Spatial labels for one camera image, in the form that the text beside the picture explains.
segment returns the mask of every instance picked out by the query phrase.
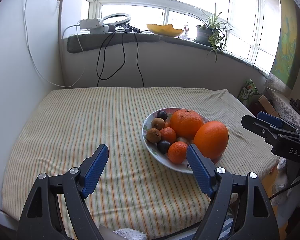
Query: plant pot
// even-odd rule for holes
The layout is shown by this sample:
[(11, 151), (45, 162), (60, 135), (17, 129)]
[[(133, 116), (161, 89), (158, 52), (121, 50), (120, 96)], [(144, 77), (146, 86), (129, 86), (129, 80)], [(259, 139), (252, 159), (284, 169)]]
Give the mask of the plant pot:
[(200, 29), (201, 25), (197, 25), (197, 38), (195, 42), (212, 47), (209, 37), (216, 31), (212, 28)]

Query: white device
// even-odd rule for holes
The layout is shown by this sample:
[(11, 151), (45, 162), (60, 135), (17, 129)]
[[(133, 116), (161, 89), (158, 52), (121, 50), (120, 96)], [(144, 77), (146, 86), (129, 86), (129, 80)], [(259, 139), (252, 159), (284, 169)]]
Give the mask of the white device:
[(90, 33), (107, 33), (109, 26), (103, 24), (103, 19), (94, 18), (80, 21), (80, 29), (88, 29)]
[(111, 25), (120, 26), (123, 23), (129, 22), (131, 20), (130, 14), (127, 13), (114, 13), (102, 18), (104, 21), (107, 20)]

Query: cardboard box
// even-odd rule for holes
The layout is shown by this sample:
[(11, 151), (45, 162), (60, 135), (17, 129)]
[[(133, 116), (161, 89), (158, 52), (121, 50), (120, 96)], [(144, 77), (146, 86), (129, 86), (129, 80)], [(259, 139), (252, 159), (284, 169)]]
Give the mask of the cardboard box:
[(275, 109), (272, 107), (271, 103), (268, 101), (268, 99), (264, 95), (262, 95), (258, 101), (263, 106), (263, 108), (266, 110), (267, 114), (270, 114), (272, 116), (280, 118), (279, 114), (275, 111)]

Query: white cable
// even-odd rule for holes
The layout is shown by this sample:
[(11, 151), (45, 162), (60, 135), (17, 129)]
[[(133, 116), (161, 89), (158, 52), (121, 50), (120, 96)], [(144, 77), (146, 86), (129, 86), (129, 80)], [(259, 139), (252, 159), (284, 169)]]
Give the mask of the white cable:
[[(55, 86), (57, 86), (57, 87), (62, 87), (62, 88), (70, 88), (70, 87), (73, 87), (73, 86), (80, 80), (80, 78), (82, 77), (82, 75), (83, 75), (83, 73), (84, 73), (84, 70), (85, 70), (85, 67), (83, 68), (83, 71), (82, 71), (81, 76), (80, 76), (80, 77), (78, 78), (78, 80), (77, 80), (76, 82), (74, 82), (74, 84), (71, 85), (71, 86), (61, 86), (61, 85), (55, 84), (55, 83), (53, 83), (53, 82), (50, 82), (49, 80), (45, 79), (45, 78), (41, 75), (41, 73), (39, 72), (39, 70), (37, 69), (37, 67), (36, 67), (36, 65), (35, 65), (35, 63), (34, 63), (34, 60), (33, 60), (33, 58), (32, 58), (32, 55), (31, 55), (31, 52), (30, 52), (30, 47), (29, 47), (28, 27), (27, 27), (27, 23), (26, 23), (26, 5), (27, 5), (27, 1), (28, 1), (28, 0), (26, 0), (26, 2), (25, 2), (25, 8), (24, 8), (24, 11), (23, 11), (23, 22), (24, 22), (25, 30), (26, 30), (26, 45), (27, 45), (27, 49), (28, 49), (28, 52), (29, 52), (29, 56), (30, 56), (30, 59), (31, 59), (31, 62), (32, 62), (32, 65), (33, 65), (34, 69), (36, 70), (37, 74), (38, 74), (42, 79), (44, 79), (46, 82), (48, 82), (48, 83), (50, 83), (50, 84), (52, 84), (52, 85), (55, 85)], [(78, 38), (78, 42), (79, 42), (80, 48), (82, 49), (82, 52), (84, 53), (83, 48), (82, 48), (82, 46), (81, 46), (81, 43), (80, 43), (80, 41), (79, 41), (78, 28), (77, 28), (77, 38)]]
[(61, 41), (59, 42), (60, 46), (61, 46), (61, 50), (60, 50), (60, 63), (61, 63), (61, 68), (63, 66), (63, 36), (65, 36), (65, 32), (67, 29), (71, 28), (71, 27), (76, 27), (78, 25), (71, 25), (67, 28), (65, 28), (65, 30), (63, 31), (62, 33), (62, 36), (61, 36)]

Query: tangerine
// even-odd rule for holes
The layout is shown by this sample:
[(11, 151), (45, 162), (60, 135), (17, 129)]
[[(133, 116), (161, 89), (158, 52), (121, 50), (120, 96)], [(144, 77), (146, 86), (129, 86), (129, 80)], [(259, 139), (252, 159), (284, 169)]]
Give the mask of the tangerine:
[(188, 140), (193, 140), (202, 125), (202, 117), (195, 111), (187, 109), (177, 110), (170, 119), (170, 127), (175, 130), (178, 137)]
[(188, 145), (184, 142), (173, 143), (168, 150), (168, 158), (174, 164), (181, 164), (186, 159)]
[(173, 144), (177, 139), (176, 132), (171, 127), (161, 129), (160, 133), (161, 140), (168, 141), (170, 144)]
[(193, 141), (204, 157), (216, 160), (221, 158), (228, 140), (227, 127), (219, 121), (210, 121), (200, 127)]

